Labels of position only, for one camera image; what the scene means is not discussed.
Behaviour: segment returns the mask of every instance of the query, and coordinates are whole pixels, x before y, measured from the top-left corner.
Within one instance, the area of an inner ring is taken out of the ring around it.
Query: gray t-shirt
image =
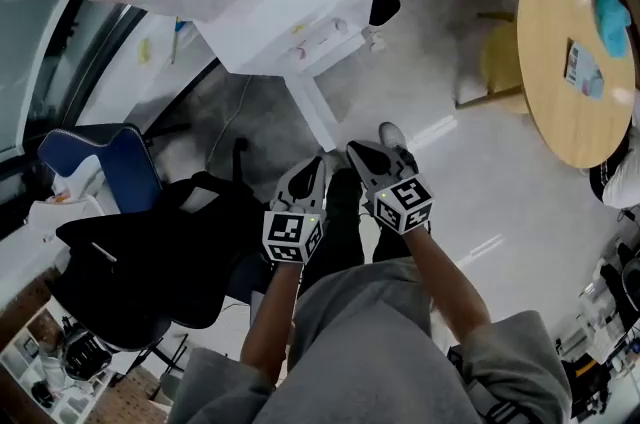
[[[543,423],[569,420],[569,383],[537,313],[474,331],[461,376],[430,338],[429,305],[411,259],[325,277],[298,301],[277,389],[255,368],[197,349],[168,422],[481,422],[467,395],[473,380]]]

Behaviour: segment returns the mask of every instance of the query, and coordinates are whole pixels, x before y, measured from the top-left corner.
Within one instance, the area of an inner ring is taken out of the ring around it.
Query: black pants
[[[364,264],[360,240],[360,177],[352,168],[337,171],[327,192],[327,228],[302,274],[301,295],[322,277]],[[382,226],[373,262],[410,256],[402,236]]]
[[[609,179],[616,173],[618,165],[622,162],[628,152],[629,130],[627,129],[627,133],[624,135],[624,138],[622,138],[622,142],[618,145],[618,148],[613,152],[613,154],[609,156],[609,159],[589,170],[589,183],[591,184],[591,189],[601,202],[604,188],[609,183]]]

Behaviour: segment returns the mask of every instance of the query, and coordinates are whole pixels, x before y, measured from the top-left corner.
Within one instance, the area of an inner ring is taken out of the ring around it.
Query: round wooden table
[[[627,55],[612,58],[598,34],[595,0],[520,0],[518,56],[533,120],[549,148],[565,163],[591,168],[618,147],[629,125],[635,68]],[[564,78],[571,41],[586,47],[600,67],[600,100],[583,95]]]

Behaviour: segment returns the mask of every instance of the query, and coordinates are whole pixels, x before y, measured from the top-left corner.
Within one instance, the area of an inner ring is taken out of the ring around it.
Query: gray sneaker
[[[383,122],[378,127],[380,135],[380,143],[398,153],[400,158],[411,168],[416,174],[419,172],[418,164],[415,158],[407,149],[407,140],[404,134],[396,124],[391,122]]]

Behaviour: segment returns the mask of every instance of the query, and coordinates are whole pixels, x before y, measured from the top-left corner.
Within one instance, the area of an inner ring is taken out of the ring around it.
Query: forearm
[[[478,291],[423,227],[411,230],[403,238],[427,292],[459,342],[491,322]]]
[[[299,264],[278,266],[240,352],[240,362],[263,372],[274,385],[286,358],[301,270]]]

